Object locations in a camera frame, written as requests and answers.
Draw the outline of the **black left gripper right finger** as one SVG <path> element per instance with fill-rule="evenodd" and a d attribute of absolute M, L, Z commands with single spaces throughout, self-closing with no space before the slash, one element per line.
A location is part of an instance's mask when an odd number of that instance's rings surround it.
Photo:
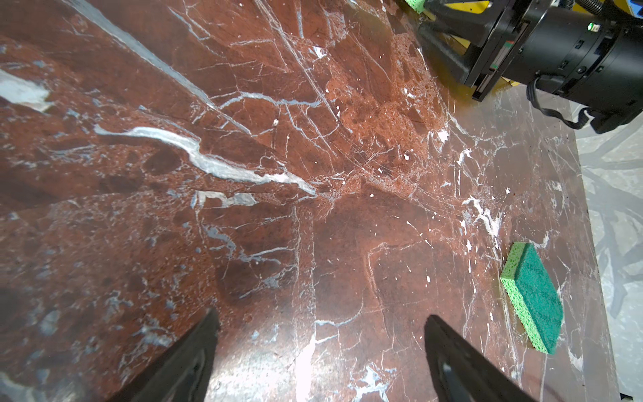
<path fill-rule="evenodd" d="M 439 401 L 532 401 L 448 323 L 430 315 L 425 353 Z"/>

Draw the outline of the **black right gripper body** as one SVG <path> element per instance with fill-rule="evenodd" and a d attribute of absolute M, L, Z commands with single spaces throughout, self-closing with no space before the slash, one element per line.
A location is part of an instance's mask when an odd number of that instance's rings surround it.
<path fill-rule="evenodd" d="M 546 117 L 606 133 L 642 112 L 642 19 L 612 1 L 492 1 L 481 33 L 465 30 L 465 85 L 483 100 L 505 78 Z"/>

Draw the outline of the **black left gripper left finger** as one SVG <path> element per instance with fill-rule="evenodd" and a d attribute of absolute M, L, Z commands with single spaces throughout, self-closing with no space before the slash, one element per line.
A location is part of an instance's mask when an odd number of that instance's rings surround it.
<path fill-rule="evenodd" d="M 214 368 L 219 314 L 204 317 L 111 401 L 203 401 Z"/>

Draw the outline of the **yellow shelf with coloured boards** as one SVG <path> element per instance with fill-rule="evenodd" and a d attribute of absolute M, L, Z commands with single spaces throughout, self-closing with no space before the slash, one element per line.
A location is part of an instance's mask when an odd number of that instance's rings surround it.
<path fill-rule="evenodd" d="M 411 1 L 427 15 L 422 40 L 481 102 L 501 79 L 569 96 L 606 67 L 619 41 L 641 38 L 642 17 L 612 1 L 581 1 L 580 11 L 551 1 Z"/>

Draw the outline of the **green sponge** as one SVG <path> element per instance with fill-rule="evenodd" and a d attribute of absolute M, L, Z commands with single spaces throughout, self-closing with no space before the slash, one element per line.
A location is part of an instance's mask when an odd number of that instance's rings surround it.
<path fill-rule="evenodd" d="M 500 281 L 532 346 L 542 353 L 554 355 L 564 308 L 533 244 L 512 244 Z"/>
<path fill-rule="evenodd" d="M 415 13 L 421 14 L 425 11 L 425 0 L 405 0 Z"/>

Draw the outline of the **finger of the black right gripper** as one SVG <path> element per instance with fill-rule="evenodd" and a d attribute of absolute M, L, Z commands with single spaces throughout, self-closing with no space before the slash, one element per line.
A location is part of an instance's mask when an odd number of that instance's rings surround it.
<path fill-rule="evenodd" d="M 432 60 L 440 60 L 450 75 L 462 85 L 467 84 L 467 79 L 475 65 L 475 48 L 467 47 L 460 54 L 446 40 L 441 38 L 440 32 L 433 30 L 433 23 L 422 23 L 418 28 L 420 43 Z"/>
<path fill-rule="evenodd" d="M 451 5 L 462 1 L 425 1 L 425 9 L 436 17 L 436 21 L 448 28 L 453 35 L 468 40 L 472 45 L 482 46 L 502 15 L 502 3 L 496 5 L 490 1 L 489 6 L 480 13 L 468 9 L 461 11 Z"/>

